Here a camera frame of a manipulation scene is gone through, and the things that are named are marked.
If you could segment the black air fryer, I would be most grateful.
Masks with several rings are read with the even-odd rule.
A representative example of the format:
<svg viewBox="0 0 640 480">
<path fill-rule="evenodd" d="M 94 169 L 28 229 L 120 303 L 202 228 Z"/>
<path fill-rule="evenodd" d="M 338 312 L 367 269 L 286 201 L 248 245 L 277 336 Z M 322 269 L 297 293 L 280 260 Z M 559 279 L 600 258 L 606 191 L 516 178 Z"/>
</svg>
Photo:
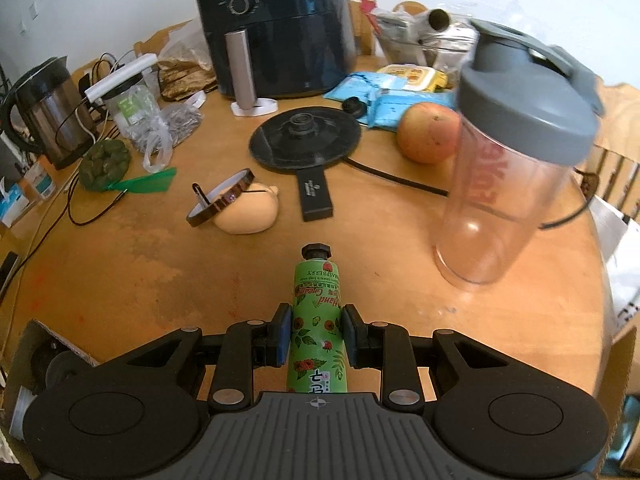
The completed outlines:
<svg viewBox="0 0 640 480">
<path fill-rule="evenodd" d="M 226 36 L 246 32 L 260 98 L 326 93 L 356 65 L 348 0 L 196 0 L 218 91 L 234 97 Z"/>
</svg>

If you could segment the black kettle base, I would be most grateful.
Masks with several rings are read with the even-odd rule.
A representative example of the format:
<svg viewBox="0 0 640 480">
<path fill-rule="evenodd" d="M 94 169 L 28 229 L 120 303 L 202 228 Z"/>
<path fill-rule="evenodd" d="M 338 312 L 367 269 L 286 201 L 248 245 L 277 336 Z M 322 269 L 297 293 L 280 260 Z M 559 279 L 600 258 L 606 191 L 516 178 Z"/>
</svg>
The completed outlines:
<svg viewBox="0 0 640 480">
<path fill-rule="evenodd" d="M 349 155 L 358 145 L 360 123 L 337 108 L 307 106 L 277 114 L 250 137 L 250 154 L 276 171 L 324 167 Z"/>
</svg>

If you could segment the amber kapton tape roll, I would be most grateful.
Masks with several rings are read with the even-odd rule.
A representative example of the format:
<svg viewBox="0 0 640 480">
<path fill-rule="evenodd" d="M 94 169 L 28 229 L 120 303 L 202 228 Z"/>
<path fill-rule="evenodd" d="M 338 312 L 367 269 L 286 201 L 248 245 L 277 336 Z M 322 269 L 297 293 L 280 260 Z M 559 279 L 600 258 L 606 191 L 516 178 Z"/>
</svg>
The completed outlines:
<svg viewBox="0 0 640 480">
<path fill-rule="evenodd" d="M 186 222 L 195 228 L 213 219 L 234 204 L 250 188 L 254 180 L 253 171 L 250 168 L 244 168 L 207 193 L 198 182 L 194 182 L 191 188 L 196 197 L 196 205 L 186 215 Z"/>
</svg>

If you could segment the blue wet wipes pack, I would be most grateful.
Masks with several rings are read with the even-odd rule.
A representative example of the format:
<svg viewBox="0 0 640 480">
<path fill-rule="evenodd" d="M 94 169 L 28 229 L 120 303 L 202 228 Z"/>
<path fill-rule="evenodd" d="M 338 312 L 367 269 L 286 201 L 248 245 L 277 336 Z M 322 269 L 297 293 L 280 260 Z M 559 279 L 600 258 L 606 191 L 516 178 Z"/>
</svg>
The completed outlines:
<svg viewBox="0 0 640 480">
<path fill-rule="evenodd" d="M 404 90 L 406 78 L 383 73 L 355 72 L 323 96 L 335 102 L 357 98 L 366 111 L 358 118 L 361 125 L 396 131 L 401 117 L 410 106 L 432 103 L 457 109 L 457 92 L 416 92 Z"/>
</svg>

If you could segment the green net bag of balls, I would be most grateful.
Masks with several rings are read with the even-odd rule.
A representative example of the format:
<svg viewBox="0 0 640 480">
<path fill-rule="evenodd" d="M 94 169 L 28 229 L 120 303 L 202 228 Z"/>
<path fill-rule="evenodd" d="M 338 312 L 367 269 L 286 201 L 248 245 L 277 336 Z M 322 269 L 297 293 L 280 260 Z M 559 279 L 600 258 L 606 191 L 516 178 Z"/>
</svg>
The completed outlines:
<svg viewBox="0 0 640 480">
<path fill-rule="evenodd" d="M 175 168 L 165 168 L 156 174 L 126 180 L 130 162 L 131 153 L 122 140 L 98 141 L 88 149 L 79 165 L 79 182 L 91 192 L 149 194 L 166 192 L 177 174 Z"/>
</svg>

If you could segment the plastic tub with green label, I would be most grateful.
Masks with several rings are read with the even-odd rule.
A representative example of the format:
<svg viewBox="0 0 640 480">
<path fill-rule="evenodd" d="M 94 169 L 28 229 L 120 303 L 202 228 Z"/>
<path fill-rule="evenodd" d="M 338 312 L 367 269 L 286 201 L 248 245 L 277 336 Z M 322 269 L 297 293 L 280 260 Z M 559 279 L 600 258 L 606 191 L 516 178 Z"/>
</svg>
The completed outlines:
<svg viewBox="0 0 640 480">
<path fill-rule="evenodd" d="M 160 114 L 156 97 L 141 74 L 130 77 L 106 92 L 102 101 L 120 133 L 129 140 L 144 133 L 151 120 Z"/>
</svg>

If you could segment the black rectangular device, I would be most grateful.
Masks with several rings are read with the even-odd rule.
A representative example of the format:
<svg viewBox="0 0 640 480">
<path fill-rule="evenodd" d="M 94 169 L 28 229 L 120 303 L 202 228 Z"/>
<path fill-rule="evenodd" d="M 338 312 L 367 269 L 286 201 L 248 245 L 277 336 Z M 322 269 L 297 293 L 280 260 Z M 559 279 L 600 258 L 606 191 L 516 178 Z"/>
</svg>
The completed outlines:
<svg viewBox="0 0 640 480">
<path fill-rule="evenodd" d="M 296 172 L 300 210 L 305 222 L 333 216 L 333 204 L 322 166 Z"/>
</svg>

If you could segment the clear shaker bottle grey lid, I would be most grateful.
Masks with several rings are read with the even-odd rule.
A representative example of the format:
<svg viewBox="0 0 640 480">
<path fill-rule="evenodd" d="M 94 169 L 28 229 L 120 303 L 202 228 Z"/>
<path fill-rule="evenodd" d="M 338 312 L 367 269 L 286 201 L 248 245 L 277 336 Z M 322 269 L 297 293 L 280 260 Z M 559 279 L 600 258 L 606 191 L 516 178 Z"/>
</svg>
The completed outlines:
<svg viewBox="0 0 640 480">
<path fill-rule="evenodd" d="M 539 230 L 604 114 L 592 70 L 506 25 L 478 37 L 460 72 L 459 142 L 435 262 L 473 289 L 502 279 Z"/>
</svg>

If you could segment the peach earbud case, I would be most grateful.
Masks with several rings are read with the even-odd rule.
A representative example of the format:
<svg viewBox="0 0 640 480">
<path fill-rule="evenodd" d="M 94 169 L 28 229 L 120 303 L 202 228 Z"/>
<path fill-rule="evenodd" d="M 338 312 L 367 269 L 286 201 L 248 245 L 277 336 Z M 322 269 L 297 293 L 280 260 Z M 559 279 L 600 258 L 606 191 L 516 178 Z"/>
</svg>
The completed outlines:
<svg viewBox="0 0 640 480">
<path fill-rule="evenodd" d="M 255 182 L 231 205 L 214 217 L 215 226 L 228 234 L 248 235 L 264 232 L 279 214 L 279 189 Z"/>
</svg>

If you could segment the green hand cream tube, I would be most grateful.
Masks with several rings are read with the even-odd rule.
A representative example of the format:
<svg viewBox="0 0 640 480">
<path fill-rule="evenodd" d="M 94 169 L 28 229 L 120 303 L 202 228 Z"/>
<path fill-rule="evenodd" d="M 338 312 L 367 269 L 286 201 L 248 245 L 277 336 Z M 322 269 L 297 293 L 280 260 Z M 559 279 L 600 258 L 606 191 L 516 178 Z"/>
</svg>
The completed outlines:
<svg viewBox="0 0 640 480">
<path fill-rule="evenodd" d="M 340 272 L 326 244 L 302 248 L 294 273 L 289 392 L 345 393 L 347 356 L 341 328 Z"/>
</svg>

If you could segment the yellow snack packet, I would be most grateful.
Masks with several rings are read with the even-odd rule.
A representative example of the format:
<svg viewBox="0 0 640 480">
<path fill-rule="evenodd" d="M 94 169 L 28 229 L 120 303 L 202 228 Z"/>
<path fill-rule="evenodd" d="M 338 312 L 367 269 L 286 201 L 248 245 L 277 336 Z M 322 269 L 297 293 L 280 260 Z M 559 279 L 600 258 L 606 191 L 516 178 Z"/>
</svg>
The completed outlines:
<svg viewBox="0 0 640 480">
<path fill-rule="evenodd" d="M 383 74 L 382 87 L 390 90 L 437 92 L 448 86 L 448 77 L 433 67 L 414 64 L 390 64 L 376 71 Z"/>
</svg>

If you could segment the steel electric kettle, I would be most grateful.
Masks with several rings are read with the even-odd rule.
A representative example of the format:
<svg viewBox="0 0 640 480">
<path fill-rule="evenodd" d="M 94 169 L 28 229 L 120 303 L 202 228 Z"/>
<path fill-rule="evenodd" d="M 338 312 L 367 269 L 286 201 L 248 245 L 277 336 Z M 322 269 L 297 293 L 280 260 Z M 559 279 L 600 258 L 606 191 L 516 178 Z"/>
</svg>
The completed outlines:
<svg viewBox="0 0 640 480">
<path fill-rule="evenodd" d="M 2 102 L 1 125 L 17 148 L 45 157 L 57 170 L 80 159 L 96 140 L 96 126 L 64 56 L 48 58 L 21 76 Z"/>
</svg>

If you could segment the white paper bag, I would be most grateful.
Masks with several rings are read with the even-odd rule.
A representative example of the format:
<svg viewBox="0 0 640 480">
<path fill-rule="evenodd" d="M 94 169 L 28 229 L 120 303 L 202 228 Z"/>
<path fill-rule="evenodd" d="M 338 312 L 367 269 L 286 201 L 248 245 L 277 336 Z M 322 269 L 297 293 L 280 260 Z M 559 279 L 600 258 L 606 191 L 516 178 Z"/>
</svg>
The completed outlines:
<svg viewBox="0 0 640 480">
<path fill-rule="evenodd" d="M 639 313 L 639 223 L 596 196 L 589 205 L 611 291 L 615 331 Z"/>
</svg>

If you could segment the apple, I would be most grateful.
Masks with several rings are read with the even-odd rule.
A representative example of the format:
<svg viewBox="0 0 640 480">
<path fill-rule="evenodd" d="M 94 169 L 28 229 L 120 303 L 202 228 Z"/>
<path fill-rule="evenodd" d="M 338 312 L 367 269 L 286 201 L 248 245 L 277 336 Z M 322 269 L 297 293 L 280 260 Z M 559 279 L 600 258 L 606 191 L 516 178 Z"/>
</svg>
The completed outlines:
<svg viewBox="0 0 640 480">
<path fill-rule="evenodd" d="M 416 103 L 402 115 L 396 141 L 413 162 L 435 165 L 451 157 L 458 146 L 460 116 L 434 103 Z"/>
</svg>

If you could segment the cardboard box right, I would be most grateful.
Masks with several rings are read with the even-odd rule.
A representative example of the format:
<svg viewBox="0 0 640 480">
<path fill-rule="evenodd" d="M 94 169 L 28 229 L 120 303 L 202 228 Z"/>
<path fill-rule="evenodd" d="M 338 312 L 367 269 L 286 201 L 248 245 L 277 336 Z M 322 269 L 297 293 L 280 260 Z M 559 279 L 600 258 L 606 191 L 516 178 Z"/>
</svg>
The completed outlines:
<svg viewBox="0 0 640 480">
<path fill-rule="evenodd" d="M 596 468 L 597 479 L 611 479 L 611 476 L 606 476 L 603 472 L 605 457 L 612 448 L 617 427 L 620 426 L 624 400 L 634 366 L 636 345 L 637 327 L 630 324 L 614 338 L 596 390 L 596 399 L 608 421 L 608 437 Z"/>
</svg>

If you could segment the foil roll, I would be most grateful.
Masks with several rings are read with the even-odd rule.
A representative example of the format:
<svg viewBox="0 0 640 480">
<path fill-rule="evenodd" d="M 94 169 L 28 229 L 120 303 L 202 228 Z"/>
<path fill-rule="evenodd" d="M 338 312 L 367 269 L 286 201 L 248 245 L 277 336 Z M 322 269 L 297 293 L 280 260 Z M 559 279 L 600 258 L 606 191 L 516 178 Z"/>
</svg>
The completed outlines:
<svg viewBox="0 0 640 480">
<path fill-rule="evenodd" d="M 431 9 L 416 14 L 416 29 L 418 36 L 450 34 L 469 27 L 469 20 L 465 15 L 448 12 L 442 9 Z"/>
</svg>

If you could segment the wooden chair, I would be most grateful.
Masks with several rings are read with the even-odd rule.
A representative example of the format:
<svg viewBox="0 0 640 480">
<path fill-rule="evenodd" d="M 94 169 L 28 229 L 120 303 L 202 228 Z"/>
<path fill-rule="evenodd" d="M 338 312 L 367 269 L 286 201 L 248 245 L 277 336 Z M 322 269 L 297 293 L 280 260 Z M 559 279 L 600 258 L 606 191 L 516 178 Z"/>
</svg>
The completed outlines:
<svg viewBox="0 0 640 480">
<path fill-rule="evenodd" d="M 597 78 L 604 106 L 586 170 L 600 178 L 597 196 L 625 218 L 639 221 L 639 90 L 630 84 L 606 86 Z"/>
</svg>

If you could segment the clear bag of seeds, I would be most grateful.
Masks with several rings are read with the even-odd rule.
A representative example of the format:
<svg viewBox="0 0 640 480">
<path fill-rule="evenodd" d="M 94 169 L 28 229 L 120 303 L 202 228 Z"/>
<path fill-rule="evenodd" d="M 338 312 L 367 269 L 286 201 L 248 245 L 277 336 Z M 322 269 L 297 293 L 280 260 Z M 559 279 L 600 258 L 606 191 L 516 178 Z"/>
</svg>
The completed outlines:
<svg viewBox="0 0 640 480">
<path fill-rule="evenodd" d="M 142 155 L 143 169 L 157 174 L 169 165 L 174 148 L 194 133 L 202 120 L 198 106 L 174 103 L 126 128 L 124 136 Z"/>
</svg>

